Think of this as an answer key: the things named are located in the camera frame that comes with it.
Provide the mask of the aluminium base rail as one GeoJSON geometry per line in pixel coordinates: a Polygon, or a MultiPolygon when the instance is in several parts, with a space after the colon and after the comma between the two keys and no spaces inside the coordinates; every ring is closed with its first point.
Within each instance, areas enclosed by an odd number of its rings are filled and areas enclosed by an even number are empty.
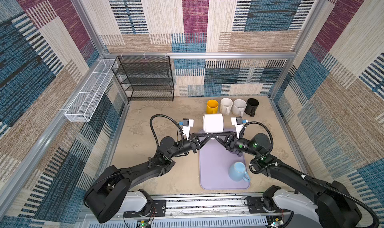
{"type": "MultiPolygon", "coordinates": [[[[152,228],[270,228],[281,212],[251,214],[246,206],[246,197],[261,197],[262,193],[195,194],[153,196],[165,200],[163,217],[155,217],[152,228]]],[[[118,213],[111,220],[100,224],[95,216],[83,209],[76,220],[75,228],[139,228],[140,222],[149,218],[126,218],[118,213]]],[[[321,228],[321,226],[296,213],[286,228],[321,228]]]]}

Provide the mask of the white mug dark rim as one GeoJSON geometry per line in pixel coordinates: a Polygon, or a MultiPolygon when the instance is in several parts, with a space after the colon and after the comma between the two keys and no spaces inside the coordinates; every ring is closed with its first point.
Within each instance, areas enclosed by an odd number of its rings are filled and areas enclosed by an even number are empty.
{"type": "Polygon", "coordinates": [[[205,133],[221,133],[223,130],[224,118],[222,114],[205,114],[203,116],[203,131],[205,133]]]}

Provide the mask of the black mug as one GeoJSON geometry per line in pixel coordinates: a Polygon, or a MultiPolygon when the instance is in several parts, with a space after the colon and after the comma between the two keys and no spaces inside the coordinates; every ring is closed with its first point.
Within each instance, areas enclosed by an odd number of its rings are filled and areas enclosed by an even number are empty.
{"type": "Polygon", "coordinates": [[[247,105],[245,109],[245,114],[249,115],[250,117],[254,117],[256,113],[256,109],[259,106],[259,101],[255,98],[249,98],[247,100],[247,105]]]}

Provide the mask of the white tall mug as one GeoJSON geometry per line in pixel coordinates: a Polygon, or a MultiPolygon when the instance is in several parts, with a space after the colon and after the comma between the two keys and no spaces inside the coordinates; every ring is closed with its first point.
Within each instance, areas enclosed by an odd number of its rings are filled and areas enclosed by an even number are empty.
{"type": "Polygon", "coordinates": [[[233,101],[230,98],[223,98],[220,101],[220,113],[222,115],[230,115],[233,101]]]}

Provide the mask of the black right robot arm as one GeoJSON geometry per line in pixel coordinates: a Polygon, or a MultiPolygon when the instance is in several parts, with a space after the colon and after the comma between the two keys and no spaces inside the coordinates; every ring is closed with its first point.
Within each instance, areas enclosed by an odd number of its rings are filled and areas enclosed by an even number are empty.
{"type": "Polygon", "coordinates": [[[251,173],[276,179],[295,190],[294,194],[284,194],[279,186],[268,188],[261,198],[267,212],[289,210],[318,222],[323,228],[355,228],[363,217],[359,208],[368,209],[343,184],[313,178],[271,155],[274,142],[270,132],[258,133],[251,140],[233,131],[215,133],[213,137],[230,151],[253,155],[251,173]]]}

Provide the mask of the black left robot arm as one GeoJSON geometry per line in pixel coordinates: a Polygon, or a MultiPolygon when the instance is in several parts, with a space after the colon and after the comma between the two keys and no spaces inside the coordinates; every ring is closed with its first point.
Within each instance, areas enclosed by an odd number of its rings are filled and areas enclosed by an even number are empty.
{"type": "Polygon", "coordinates": [[[118,213],[128,191],[149,179],[168,173],[175,162],[172,160],[189,151],[197,152],[212,137],[211,134],[193,133],[191,140],[176,142],[164,137],[150,160],[129,168],[107,167],[94,184],[86,191],[84,204],[92,211],[100,224],[109,221],[118,213]]]}

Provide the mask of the lavender plastic tray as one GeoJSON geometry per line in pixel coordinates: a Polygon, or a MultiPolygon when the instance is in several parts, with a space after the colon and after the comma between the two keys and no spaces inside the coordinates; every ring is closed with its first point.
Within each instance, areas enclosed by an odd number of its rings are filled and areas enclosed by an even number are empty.
{"type": "Polygon", "coordinates": [[[246,190],[250,182],[233,181],[229,169],[235,162],[245,163],[244,155],[231,153],[217,140],[209,140],[199,150],[200,185],[205,190],[246,190]]]}

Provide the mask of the yellow mug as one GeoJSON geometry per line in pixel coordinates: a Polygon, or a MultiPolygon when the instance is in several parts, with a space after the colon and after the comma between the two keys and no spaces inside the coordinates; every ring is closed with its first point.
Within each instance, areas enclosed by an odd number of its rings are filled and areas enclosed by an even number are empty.
{"type": "Polygon", "coordinates": [[[219,109],[219,103],[216,100],[211,99],[207,102],[207,109],[206,109],[207,114],[217,114],[218,109],[219,109]]]}

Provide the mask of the light blue mug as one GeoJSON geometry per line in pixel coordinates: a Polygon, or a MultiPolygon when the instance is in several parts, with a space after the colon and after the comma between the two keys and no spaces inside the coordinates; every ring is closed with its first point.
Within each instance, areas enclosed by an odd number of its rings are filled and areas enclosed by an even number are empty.
{"type": "Polygon", "coordinates": [[[246,166],[239,161],[230,166],[229,177],[235,182],[245,181],[249,183],[251,181],[246,166]]]}

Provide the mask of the white speckled mug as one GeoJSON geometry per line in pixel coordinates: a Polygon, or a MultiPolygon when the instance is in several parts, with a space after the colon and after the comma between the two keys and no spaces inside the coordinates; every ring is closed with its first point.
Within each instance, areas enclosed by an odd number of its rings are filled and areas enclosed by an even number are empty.
{"type": "Polygon", "coordinates": [[[232,114],[236,117],[243,117],[244,113],[245,113],[245,109],[246,109],[246,106],[247,106],[247,103],[242,100],[242,99],[236,99],[234,102],[233,102],[233,106],[232,106],[232,114]]]}

